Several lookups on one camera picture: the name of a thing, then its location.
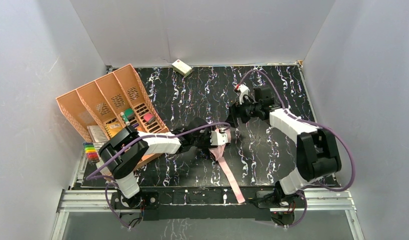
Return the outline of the aluminium frame rail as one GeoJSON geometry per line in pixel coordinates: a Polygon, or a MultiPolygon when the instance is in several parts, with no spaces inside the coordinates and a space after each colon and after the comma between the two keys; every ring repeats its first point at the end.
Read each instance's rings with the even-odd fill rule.
{"type": "Polygon", "coordinates": [[[162,155],[136,171],[141,193],[133,209],[105,190],[104,179],[86,180],[96,166],[82,155],[61,194],[54,240],[362,240],[349,191],[311,187],[290,206],[256,202],[295,164],[290,144],[247,141],[224,155],[246,199],[238,203],[209,153],[162,155]]]}

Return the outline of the orange plastic desk organizer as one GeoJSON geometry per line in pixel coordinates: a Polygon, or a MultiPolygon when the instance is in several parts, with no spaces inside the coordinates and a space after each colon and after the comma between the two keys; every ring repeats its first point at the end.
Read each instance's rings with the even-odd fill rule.
{"type": "Polygon", "coordinates": [[[140,131],[152,134],[169,132],[131,64],[69,91],[57,97],[56,101],[62,114],[86,142],[93,141],[87,126],[99,126],[110,139],[105,124],[114,119],[125,124],[120,112],[128,108],[133,110],[134,122],[139,124],[140,131]],[[143,119],[146,113],[152,113],[155,122],[147,124],[143,119]]]}

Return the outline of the yellow notebook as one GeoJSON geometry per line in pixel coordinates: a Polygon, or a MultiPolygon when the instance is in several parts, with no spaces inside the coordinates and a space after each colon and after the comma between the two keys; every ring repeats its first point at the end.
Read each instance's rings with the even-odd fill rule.
{"type": "Polygon", "coordinates": [[[115,137],[126,125],[120,123],[117,119],[114,121],[107,122],[104,125],[104,129],[110,138],[115,137]]]}

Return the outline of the white paper pad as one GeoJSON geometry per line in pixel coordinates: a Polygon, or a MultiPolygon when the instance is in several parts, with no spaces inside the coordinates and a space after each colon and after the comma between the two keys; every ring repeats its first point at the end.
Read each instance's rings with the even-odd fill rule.
{"type": "Polygon", "coordinates": [[[87,126],[88,133],[94,143],[104,143],[108,141],[106,134],[98,125],[87,126]]]}

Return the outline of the white small box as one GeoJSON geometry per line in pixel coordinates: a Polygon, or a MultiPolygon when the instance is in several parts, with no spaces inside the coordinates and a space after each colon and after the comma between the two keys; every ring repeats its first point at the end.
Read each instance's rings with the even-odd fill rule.
{"type": "Polygon", "coordinates": [[[171,64],[171,66],[176,72],[180,73],[183,77],[187,77],[193,71],[193,68],[191,66],[189,66],[180,59],[175,60],[171,64]]]}

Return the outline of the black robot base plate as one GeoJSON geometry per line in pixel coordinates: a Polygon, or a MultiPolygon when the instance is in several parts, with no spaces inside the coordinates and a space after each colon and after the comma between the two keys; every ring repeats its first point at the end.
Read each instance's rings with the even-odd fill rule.
{"type": "Polygon", "coordinates": [[[254,219],[294,221],[305,201],[298,195],[279,198],[273,187],[241,187],[238,202],[230,187],[143,187],[127,199],[119,190],[109,196],[111,207],[122,214],[139,211],[144,221],[169,219],[254,219]]]}

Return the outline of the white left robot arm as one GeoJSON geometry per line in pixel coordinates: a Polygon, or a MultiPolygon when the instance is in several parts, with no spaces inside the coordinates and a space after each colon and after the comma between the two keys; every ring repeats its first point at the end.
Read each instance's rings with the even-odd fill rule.
{"type": "Polygon", "coordinates": [[[177,155],[191,147],[216,149],[227,144],[230,137],[227,129],[217,128],[216,124],[199,117],[189,125],[164,133],[148,133],[126,126],[99,149],[98,155],[108,167],[118,190],[126,199],[131,199],[140,192],[134,168],[144,156],[177,155]]]}

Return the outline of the pink eraser block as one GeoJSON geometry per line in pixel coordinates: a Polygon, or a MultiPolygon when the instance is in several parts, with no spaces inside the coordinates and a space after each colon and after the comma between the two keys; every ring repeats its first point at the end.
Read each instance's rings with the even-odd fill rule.
{"type": "Polygon", "coordinates": [[[142,117],[143,117],[143,120],[149,125],[156,121],[155,115],[150,112],[147,112],[142,117]]]}

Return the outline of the colourful marker set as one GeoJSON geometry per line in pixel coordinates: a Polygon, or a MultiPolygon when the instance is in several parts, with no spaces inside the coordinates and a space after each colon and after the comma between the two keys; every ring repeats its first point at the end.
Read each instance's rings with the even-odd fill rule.
{"type": "Polygon", "coordinates": [[[92,142],[84,142],[83,144],[84,147],[84,153],[86,160],[89,164],[96,164],[100,161],[99,154],[92,142]]]}

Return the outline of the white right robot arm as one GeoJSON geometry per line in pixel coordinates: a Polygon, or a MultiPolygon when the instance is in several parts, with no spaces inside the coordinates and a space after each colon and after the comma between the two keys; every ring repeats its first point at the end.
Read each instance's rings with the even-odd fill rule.
{"type": "Polygon", "coordinates": [[[275,195],[286,197],[309,184],[341,170],[342,163],[335,136],[327,129],[301,122],[287,109],[275,103],[267,87],[254,88],[254,96],[244,84],[234,91],[238,100],[228,109],[226,122],[238,127],[252,118],[267,122],[285,134],[296,145],[296,166],[286,177],[275,184],[275,195]]]}

